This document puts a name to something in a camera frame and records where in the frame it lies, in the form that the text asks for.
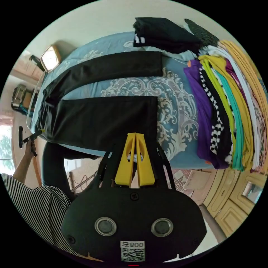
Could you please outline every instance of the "yellow shirt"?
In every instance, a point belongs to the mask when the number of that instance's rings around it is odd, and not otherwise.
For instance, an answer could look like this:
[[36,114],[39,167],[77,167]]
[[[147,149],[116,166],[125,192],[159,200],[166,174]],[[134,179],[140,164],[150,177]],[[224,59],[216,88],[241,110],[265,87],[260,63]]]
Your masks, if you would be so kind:
[[244,130],[244,148],[243,148],[242,164],[246,170],[250,170],[253,166],[252,160],[253,160],[254,148],[253,148],[252,125],[251,125],[250,114],[249,114],[249,110],[247,108],[246,102],[236,82],[226,71],[225,69],[226,61],[224,58],[202,55],[202,56],[199,56],[198,59],[200,60],[201,63],[205,59],[208,60],[210,64],[212,65],[212,67],[226,78],[232,90],[232,93],[237,102],[237,106],[239,108],[239,112],[240,112],[241,120],[243,124],[243,130]]
[[[228,53],[233,57],[236,64],[239,66],[246,80],[248,81],[254,96],[260,106],[261,112],[265,119],[266,128],[268,127],[268,103],[262,85],[260,84],[254,69],[250,65],[245,54],[241,49],[231,41],[220,41],[227,49]],[[268,172],[268,157],[266,157],[263,165],[263,172]]]

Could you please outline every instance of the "window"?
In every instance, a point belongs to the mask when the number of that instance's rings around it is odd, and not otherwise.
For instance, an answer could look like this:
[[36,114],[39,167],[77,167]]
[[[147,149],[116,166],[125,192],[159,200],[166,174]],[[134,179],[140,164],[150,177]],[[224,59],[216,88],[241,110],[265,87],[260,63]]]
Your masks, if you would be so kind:
[[13,175],[15,171],[11,148],[11,126],[0,126],[0,173]]

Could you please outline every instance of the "clock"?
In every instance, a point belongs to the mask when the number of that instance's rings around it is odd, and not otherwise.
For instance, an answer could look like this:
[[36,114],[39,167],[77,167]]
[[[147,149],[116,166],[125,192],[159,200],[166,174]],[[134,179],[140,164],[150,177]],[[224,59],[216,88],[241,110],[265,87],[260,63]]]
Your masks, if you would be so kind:
[[49,46],[41,56],[41,64],[47,73],[54,70],[61,63],[61,56],[55,45]]

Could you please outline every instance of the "wooden cabinet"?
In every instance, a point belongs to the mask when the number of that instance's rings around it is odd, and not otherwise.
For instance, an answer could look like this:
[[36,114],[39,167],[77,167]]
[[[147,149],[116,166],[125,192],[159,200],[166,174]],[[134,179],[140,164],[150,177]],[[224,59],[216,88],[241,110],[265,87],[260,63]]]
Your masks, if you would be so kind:
[[246,197],[250,191],[250,186],[256,185],[263,189],[266,179],[267,176],[259,173],[250,173],[247,171],[241,172],[235,188],[230,195],[230,199],[247,214],[249,214],[255,205],[252,200]]
[[219,214],[215,217],[225,235],[232,235],[248,215],[230,199],[226,201]]
[[233,234],[249,215],[266,180],[267,176],[259,173],[232,169],[217,171],[204,205],[227,237]]
[[225,169],[219,187],[207,206],[207,210],[212,217],[215,217],[224,206],[235,186],[238,176],[239,171],[230,168]]

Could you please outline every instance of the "purple shirt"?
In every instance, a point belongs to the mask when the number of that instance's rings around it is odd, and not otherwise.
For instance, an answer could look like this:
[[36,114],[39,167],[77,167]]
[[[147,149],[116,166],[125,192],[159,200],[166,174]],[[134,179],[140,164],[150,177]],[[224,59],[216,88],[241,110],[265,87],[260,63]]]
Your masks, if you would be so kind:
[[184,68],[184,73],[190,83],[198,112],[198,138],[197,138],[197,156],[212,163],[214,168],[227,168],[228,164],[218,158],[210,150],[210,139],[212,132],[212,104],[199,84],[199,68],[202,64],[198,60],[191,60],[191,67]]

